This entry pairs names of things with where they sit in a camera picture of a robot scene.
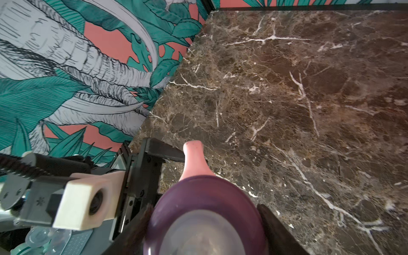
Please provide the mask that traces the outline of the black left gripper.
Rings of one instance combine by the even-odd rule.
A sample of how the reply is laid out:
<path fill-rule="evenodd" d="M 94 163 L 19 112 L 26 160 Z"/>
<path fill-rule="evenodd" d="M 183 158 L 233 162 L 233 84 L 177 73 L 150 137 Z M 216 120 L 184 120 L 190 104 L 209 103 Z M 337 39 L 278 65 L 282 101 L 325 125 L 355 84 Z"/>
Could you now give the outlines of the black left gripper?
<path fill-rule="evenodd" d="M 159 179 L 164 159 L 184 163 L 184 152 L 156 138 L 144 138 L 138 153 L 121 150 L 125 173 L 116 215 L 109 235 L 115 240 L 144 206 L 158 200 Z"/>

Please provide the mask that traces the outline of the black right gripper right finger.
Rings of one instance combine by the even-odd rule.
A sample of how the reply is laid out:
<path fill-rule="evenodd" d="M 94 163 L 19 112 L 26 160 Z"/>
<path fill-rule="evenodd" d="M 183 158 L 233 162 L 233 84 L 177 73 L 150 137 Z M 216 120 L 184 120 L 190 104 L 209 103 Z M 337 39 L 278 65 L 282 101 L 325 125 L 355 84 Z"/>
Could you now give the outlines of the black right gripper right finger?
<path fill-rule="evenodd" d="M 309 255 L 281 221 L 265 205 L 258 204 L 270 255 Z"/>

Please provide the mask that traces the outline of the purple collar with nipple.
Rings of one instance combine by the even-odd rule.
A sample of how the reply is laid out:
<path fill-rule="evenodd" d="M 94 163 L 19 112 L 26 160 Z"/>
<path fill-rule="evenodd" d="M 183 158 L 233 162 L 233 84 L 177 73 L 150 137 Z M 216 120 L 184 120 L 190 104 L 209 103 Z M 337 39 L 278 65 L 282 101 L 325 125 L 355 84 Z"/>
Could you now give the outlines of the purple collar with nipple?
<path fill-rule="evenodd" d="M 260 213 L 237 186 L 200 175 L 172 186 L 149 221 L 146 255 L 265 255 Z"/>

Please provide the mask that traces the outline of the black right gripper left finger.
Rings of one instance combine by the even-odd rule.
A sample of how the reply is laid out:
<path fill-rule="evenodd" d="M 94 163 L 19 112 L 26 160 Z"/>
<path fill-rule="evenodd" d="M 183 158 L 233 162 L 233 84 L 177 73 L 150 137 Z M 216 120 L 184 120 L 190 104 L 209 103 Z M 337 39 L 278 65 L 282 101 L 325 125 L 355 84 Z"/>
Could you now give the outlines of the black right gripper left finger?
<path fill-rule="evenodd" d="M 142 255 L 143 239 L 147 234 L 153 211 L 152 204 L 148 204 L 135 216 L 102 255 Z"/>

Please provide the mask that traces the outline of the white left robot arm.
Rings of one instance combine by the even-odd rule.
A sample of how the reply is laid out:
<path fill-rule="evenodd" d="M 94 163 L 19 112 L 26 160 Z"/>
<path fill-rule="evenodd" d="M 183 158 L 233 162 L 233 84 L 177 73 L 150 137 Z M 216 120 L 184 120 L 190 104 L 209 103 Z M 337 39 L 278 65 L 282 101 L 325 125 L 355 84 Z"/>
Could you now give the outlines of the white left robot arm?
<path fill-rule="evenodd" d="M 162 165 L 184 162 L 184 153 L 144 138 L 138 153 L 122 146 L 112 163 L 99 167 L 89 156 L 51 157 L 32 152 L 1 155 L 1 231 L 32 226 L 88 230 L 112 221 L 115 240 L 147 205 L 155 205 Z"/>

